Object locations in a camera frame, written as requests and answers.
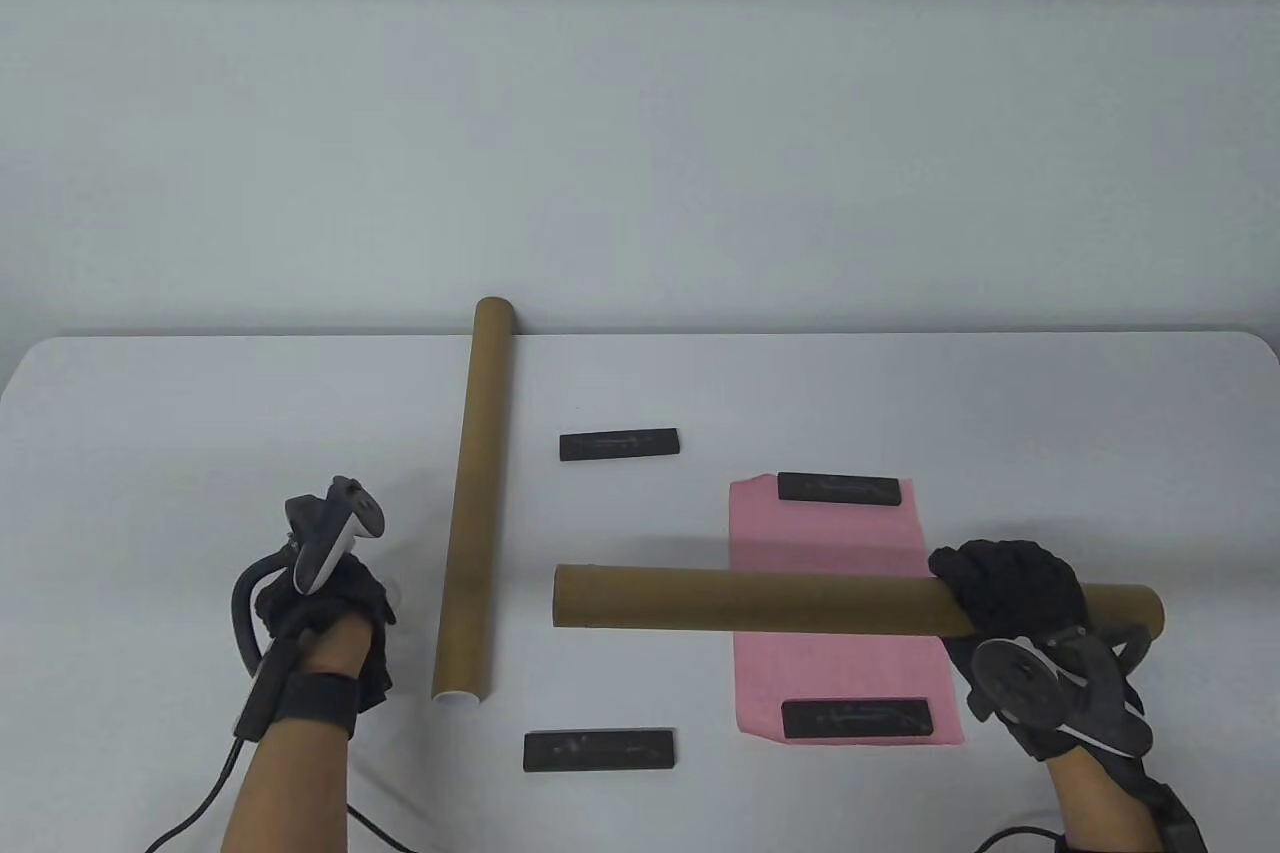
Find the person's right hand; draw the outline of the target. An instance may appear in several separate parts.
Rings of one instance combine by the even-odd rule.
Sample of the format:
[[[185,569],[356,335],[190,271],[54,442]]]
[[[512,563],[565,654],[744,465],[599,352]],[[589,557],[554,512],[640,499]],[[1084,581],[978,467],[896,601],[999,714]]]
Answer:
[[[974,628],[943,646],[978,720],[998,720],[1038,761],[1082,748],[1143,772],[1153,733],[1130,675],[1151,647],[1146,625],[1097,625],[1074,570],[1030,540],[938,548],[928,566]]]

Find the person's left hand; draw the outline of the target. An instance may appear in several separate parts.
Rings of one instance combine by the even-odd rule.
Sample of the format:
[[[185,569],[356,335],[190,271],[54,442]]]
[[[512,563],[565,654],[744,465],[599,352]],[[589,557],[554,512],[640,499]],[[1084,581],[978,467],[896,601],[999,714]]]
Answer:
[[[381,704],[393,686],[387,665],[387,629],[396,613],[387,588],[352,553],[343,555],[328,581],[301,594],[284,571],[260,592],[253,611],[268,634],[298,640],[276,719],[314,719],[352,727]]]

